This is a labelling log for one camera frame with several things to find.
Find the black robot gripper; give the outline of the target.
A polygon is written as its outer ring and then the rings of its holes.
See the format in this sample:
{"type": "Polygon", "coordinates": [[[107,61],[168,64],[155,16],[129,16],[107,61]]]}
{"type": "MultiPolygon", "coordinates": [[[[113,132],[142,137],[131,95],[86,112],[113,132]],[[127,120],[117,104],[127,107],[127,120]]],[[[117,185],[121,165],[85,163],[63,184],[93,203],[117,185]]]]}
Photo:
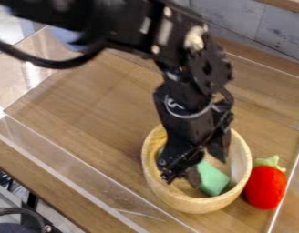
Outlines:
{"type": "MultiPolygon", "coordinates": [[[[201,110],[190,112],[173,99],[158,105],[162,125],[168,131],[164,157],[178,158],[189,151],[205,150],[221,162],[226,162],[232,145],[233,104],[213,101],[201,110]]],[[[186,170],[186,179],[194,189],[201,189],[202,178],[198,167],[186,170]]]]}

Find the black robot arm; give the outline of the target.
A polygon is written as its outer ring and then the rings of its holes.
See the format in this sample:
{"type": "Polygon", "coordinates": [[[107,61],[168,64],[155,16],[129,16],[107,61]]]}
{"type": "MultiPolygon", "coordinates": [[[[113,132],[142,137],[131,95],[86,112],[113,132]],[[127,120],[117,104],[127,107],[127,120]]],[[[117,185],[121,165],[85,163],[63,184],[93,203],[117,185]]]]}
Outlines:
{"type": "Polygon", "coordinates": [[[81,54],[50,60],[0,39],[0,51],[22,61],[69,69],[114,48],[157,63],[164,83],[154,99],[168,131],[157,167],[166,183],[205,156],[226,160],[236,103],[226,89],[233,65],[202,15],[172,0],[0,0],[0,5],[14,16],[50,25],[81,54]]]}

